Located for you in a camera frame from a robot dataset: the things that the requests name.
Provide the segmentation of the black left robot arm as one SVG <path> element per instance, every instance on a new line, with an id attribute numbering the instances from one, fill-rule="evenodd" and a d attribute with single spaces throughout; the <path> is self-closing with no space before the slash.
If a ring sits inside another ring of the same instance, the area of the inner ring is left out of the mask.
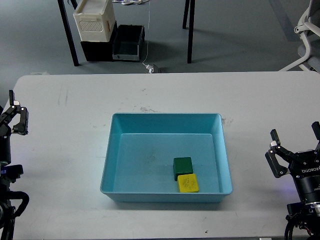
<path id="1" fill-rule="evenodd" d="M 10 185 L 24 173 L 21 164 L 11 165 L 12 134 L 28 134 L 29 112 L 15 100 L 13 90 L 9 91 L 9 107 L 0 108 L 0 238 L 12 240 L 15 220 L 25 211 L 30 197 L 23 191 L 12 191 Z"/>

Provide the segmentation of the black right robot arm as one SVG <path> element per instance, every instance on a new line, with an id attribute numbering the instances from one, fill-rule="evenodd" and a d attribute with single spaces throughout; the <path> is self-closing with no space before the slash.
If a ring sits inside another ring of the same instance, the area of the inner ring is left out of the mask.
<path id="1" fill-rule="evenodd" d="M 270 131 L 272 142 L 265 153 L 275 178 L 292 176 L 300 202 L 287 205 L 284 238 L 293 238 L 294 228 L 306 230 L 309 240 L 320 238 L 320 145 L 293 153 L 281 146 L 278 133 Z"/>

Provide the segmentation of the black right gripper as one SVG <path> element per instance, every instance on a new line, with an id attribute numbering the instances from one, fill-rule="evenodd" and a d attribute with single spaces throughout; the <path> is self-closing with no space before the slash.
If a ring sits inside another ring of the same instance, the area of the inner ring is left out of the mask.
<path id="1" fill-rule="evenodd" d="M 271 143 L 265 158 L 275 178 L 280 178 L 290 171 L 298 196 L 303 204 L 320 202 L 320 122 L 311 125 L 318 140 L 315 150 L 293 153 L 281 146 L 276 129 L 270 131 Z M 279 164 L 277 156 L 289 163 L 288 167 Z"/>

